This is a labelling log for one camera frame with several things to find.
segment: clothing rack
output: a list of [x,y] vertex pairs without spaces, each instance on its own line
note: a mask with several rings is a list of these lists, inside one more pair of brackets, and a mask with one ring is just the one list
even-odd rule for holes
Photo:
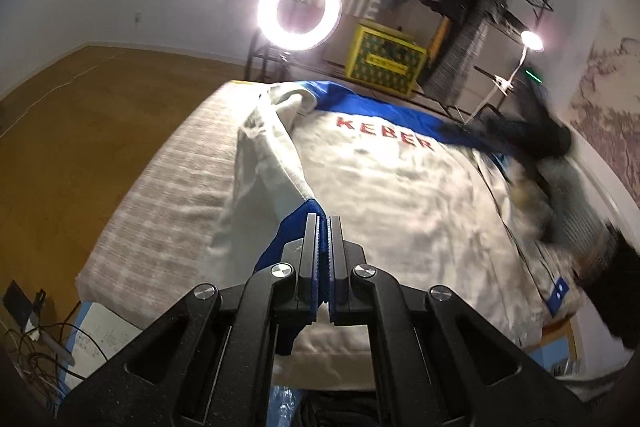
[[[549,0],[525,0],[527,1],[536,17],[536,23],[534,25],[534,29],[537,29],[540,20],[542,19],[545,11],[553,11],[553,8],[549,4]],[[339,80],[346,80],[348,82],[353,83],[353,81],[347,78],[344,74],[344,67],[339,64],[334,64],[328,62],[326,60],[308,60],[305,58],[305,54],[303,53],[290,53],[286,50],[277,48],[273,46],[270,42],[263,39],[265,42],[263,44],[259,44],[260,38],[262,37],[262,32],[258,28],[254,34],[252,35],[248,57],[244,67],[244,79],[249,81],[252,79],[252,71],[254,66],[254,59],[257,58],[261,60],[260,73],[258,75],[257,80],[259,82],[271,82],[271,81],[280,81],[286,78],[286,73],[288,68],[294,66],[297,68],[302,68],[306,71],[311,71],[314,73],[322,74],[324,76],[330,76],[332,78],[337,78]],[[267,75],[268,64],[270,62],[275,63],[276,80],[269,78]],[[493,77],[490,73],[479,70],[479,68],[475,67],[476,70],[480,71],[482,74]],[[383,93],[385,96],[391,96],[398,100],[402,100],[404,102],[410,102],[411,104],[419,107],[421,109],[428,110],[430,112],[434,112],[435,114],[447,118],[449,120],[455,121],[457,123],[464,123],[466,117],[470,117],[470,113],[467,111],[463,111],[458,109],[457,107],[451,105],[444,105],[440,103],[438,100],[434,98],[430,98],[426,96],[421,90],[414,89],[411,94],[407,96],[399,95],[399,94],[391,94],[389,92],[383,91],[381,89],[376,89],[376,86],[367,84],[367,88],[372,89],[374,91],[379,91]],[[491,106],[490,104],[486,104],[481,111],[485,109],[485,107],[489,107],[492,110],[496,111],[496,108]]]

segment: brown floor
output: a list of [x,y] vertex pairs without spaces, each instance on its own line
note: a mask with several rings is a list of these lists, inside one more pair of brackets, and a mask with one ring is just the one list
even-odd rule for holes
[[43,288],[43,321],[62,320],[135,179],[191,111],[241,73],[215,60],[88,46],[1,100],[0,134],[73,79],[0,138],[0,295],[11,279],[29,298]]

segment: illuminated ring light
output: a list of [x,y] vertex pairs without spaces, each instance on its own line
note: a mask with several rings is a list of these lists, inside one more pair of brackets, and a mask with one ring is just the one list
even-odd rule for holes
[[258,26],[273,44],[292,51],[308,50],[324,41],[340,20],[340,0],[324,0],[324,13],[318,25],[307,33],[285,31],[278,22],[280,0],[258,2]]

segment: yellow box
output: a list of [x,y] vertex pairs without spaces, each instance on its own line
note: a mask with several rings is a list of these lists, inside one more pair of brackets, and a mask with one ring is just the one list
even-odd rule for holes
[[402,33],[370,21],[361,22],[353,38],[345,74],[350,80],[394,94],[409,94],[426,60],[427,50]]

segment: metal pivot bolt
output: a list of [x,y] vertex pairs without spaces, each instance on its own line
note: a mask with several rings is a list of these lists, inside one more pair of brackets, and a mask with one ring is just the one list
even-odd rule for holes
[[376,274],[376,269],[370,264],[358,264],[353,271],[358,277],[362,277],[363,279],[368,279]]
[[448,301],[451,295],[451,290],[446,286],[438,285],[431,288],[431,297],[436,301]]
[[196,296],[196,299],[200,299],[201,301],[206,301],[208,298],[212,297],[216,293],[216,287],[209,283],[198,284],[193,289],[193,294]]
[[284,279],[285,277],[289,277],[293,272],[293,267],[287,263],[278,263],[271,267],[271,275],[277,277],[278,279]]

